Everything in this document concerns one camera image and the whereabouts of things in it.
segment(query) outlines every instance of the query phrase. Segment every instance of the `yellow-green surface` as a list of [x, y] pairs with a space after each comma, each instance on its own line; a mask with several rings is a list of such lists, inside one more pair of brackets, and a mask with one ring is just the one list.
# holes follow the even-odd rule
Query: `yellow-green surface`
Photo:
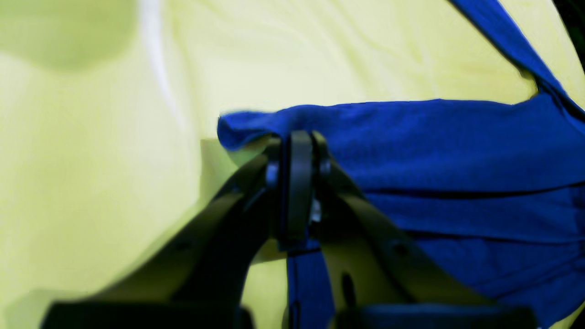
[[[585, 105], [551, 1], [501, 2]], [[37, 328], [196, 214], [254, 154], [222, 150], [222, 112], [535, 92], [446, 0], [1, 0], [0, 73], [0, 329]], [[283, 261], [252, 266], [259, 329], [285, 297]]]

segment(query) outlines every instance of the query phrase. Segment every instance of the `blue towel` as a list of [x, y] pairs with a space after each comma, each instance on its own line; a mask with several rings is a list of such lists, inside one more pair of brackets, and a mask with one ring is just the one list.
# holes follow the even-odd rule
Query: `blue towel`
[[[490, 101], [300, 105], [219, 119], [229, 150], [319, 131], [369, 201], [441, 267], [487, 297], [532, 307], [542, 327], [585, 300], [585, 115], [497, 0], [451, 0], [539, 93]], [[295, 328], [334, 314], [322, 256], [288, 261]]]

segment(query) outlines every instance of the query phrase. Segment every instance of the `black plastic part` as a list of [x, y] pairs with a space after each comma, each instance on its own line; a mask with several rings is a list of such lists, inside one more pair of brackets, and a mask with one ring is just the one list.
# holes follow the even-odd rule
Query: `black plastic part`
[[151, 260], [90, 298], [54, 304], [42, 328], [252, 328], [239, 304], [256, 252], [307, 232], [321, 244], [337, 328], [535, 328], [529, 310], [500, 307], [435, 265], [366, 200], [325, 138], [302, 131], [290, 144], [271, 139]]

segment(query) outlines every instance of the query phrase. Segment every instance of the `blue cloth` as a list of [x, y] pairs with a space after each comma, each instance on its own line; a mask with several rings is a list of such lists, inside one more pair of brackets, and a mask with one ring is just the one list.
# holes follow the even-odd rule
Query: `blue cloth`
[[[222, 116], [221, 144], [316, 130], [370, 202], [447, 272], [548, 327], [585, 300], [585, 115], [497, 0], [451, 0], [539, 93], [490, 101], [301, 105]], [[295, 328], [334, 314], [322, 256], [290, 259]]]

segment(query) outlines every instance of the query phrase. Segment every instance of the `light green fabric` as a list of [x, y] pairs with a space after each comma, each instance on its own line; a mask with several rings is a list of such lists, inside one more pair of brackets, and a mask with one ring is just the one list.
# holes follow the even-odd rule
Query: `light green fabric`
[[[584, 106], [551, 1], [501, 2]], [[446, 0], [2, 0], [0, 72], [0, 329], [37, 328], [200, 211], [259, 151], [221, 148], [222, 112], [535, 92]], [[243, 303], [280, 326], [284, 261], [251, 267]]]

